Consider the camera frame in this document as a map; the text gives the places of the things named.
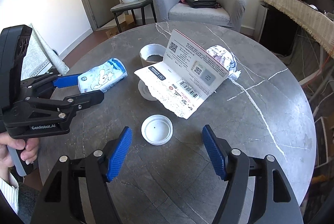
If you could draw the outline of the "blue white tissue pack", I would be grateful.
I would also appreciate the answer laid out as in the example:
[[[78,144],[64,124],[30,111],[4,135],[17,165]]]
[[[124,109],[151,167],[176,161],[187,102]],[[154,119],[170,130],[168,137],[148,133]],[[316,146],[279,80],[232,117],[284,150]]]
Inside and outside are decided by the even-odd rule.
[[[78,76],[80,93],[102,91],[105,93],[120,80],[127,76],[123,63],[117,58],[111,58]]]

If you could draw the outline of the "torn brown paper cup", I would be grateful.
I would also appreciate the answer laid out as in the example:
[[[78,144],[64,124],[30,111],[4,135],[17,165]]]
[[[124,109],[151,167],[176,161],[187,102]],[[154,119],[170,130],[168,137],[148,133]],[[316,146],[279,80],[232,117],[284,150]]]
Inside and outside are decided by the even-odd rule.
[[[141,48],[139,55],[143,67],[162,62],[166,47],[160,44],[148,44]]]

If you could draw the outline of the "torn white cardboard package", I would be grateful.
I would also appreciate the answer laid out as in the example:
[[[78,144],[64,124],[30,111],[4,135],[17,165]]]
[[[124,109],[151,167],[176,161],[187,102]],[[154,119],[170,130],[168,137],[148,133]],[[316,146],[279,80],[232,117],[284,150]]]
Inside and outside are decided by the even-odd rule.
[[[227,79],[229,71],[174,29],[163,61],[138,69],[134,74],[165,108],[188,119]]]

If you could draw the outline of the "white paper ball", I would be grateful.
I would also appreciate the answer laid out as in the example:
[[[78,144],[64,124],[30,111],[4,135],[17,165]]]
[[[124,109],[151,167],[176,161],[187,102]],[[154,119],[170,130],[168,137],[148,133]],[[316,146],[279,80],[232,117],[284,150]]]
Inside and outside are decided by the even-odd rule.
[[[228,78],[230,80],[237,80],[239,78],[241,70],[237,70],[237,61],[232,52],[229,52],[220,45],[212,46],[206,52],[229,71]]]

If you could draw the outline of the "small white cup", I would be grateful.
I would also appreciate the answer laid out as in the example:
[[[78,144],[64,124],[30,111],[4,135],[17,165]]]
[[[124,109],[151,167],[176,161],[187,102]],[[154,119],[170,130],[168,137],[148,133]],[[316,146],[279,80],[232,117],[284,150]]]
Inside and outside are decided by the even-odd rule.
[[[151,95],[148,87],[145,85],[145,83],[142,80],[139,80],[138,82],[138,90],[144,99],[148,101],[157,101],[157,99]]]

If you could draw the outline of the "white plastic lid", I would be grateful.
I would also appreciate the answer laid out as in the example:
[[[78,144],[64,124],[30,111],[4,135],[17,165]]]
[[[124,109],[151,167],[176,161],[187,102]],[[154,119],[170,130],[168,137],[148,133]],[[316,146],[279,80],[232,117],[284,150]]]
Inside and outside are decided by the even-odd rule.
[[[163,115],[149,116],[141,126],[142,137],[153,146],[166,144],[173,135],[171,120]]]

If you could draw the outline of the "cardboard box on floor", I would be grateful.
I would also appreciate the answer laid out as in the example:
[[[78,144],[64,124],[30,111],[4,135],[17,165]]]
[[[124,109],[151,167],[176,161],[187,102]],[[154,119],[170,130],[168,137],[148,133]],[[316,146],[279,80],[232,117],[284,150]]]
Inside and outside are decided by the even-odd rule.
[[[111,27],[106,31],[106,35],[108,38],[111,38],[121,32],[127,31],[129,29],[135,28],[137,25],[133,19],[132,15],[125,15],[125,20],[119,23],[121,27],[121,31],[119,31],[117,26]]]

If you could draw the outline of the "black handbag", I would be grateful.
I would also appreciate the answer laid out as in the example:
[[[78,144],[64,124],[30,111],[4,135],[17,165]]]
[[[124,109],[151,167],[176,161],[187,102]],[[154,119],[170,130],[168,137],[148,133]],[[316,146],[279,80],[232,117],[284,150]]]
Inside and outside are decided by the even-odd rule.
[[[185,2],[191,7],[195,9],[218,9],[221,8],[221,5],[216,0],[185,0]]]

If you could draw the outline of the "beige fringed tablecloth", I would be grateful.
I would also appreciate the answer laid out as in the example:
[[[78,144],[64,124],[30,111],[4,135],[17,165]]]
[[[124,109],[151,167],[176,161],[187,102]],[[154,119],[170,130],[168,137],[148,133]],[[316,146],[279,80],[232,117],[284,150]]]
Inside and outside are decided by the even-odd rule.
[[[294,20],[333,57],[334,22],[300,0],[261,0]]]

